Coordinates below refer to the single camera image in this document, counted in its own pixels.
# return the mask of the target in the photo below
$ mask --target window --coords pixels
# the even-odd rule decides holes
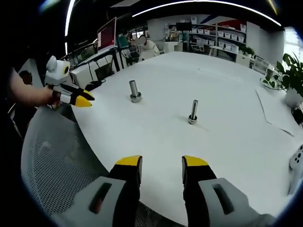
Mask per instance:
[[[140,38],[140,36],[143,35],[143,31],[137,32],[137,33],[133,32],[132,35],[133,35],[133,39],[138,39],[138,38]]]
[[[285,28],[284,53],[295,54],[299,61],[303,62],[303,42],[292,27]]]

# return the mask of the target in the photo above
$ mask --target mesh chair back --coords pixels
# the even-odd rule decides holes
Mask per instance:
[[[24,139],[21,175],[46,214],[65,212],[79,191],[105,174],[74,122],[48,107],[37,110]]]

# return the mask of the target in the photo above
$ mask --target metal bolt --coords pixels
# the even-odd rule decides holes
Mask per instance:
[[[188,117],[188,123],[194,124],[197,122],[197,107],[198,107],[198,100],[194,100],[193,102],[193,108],[191,110],[191,115]]]
[[[131,86],[131,91],[132,91],[131,101],[133,103],[140,102],[142,99],[142,96],[141,96],[141,93],[138,92],[136,81],[134,81],[134,80],[129,81],[129,85]]]
[[[137,89],[136,81],[131,80],[129,82],[129,85],[131,86],[132,96],[138,97],[138,89]]]

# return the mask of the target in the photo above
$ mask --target human hand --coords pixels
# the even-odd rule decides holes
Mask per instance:
[[[53,90],[48,86],[37,90],[37,106],[52,105],[60,99],[60,93],[56,93],[57,97],[53,97]]]

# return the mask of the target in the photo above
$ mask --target computer monitor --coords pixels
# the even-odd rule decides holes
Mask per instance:
[[[116,17],[98,30],[98,51],[116,45]]]

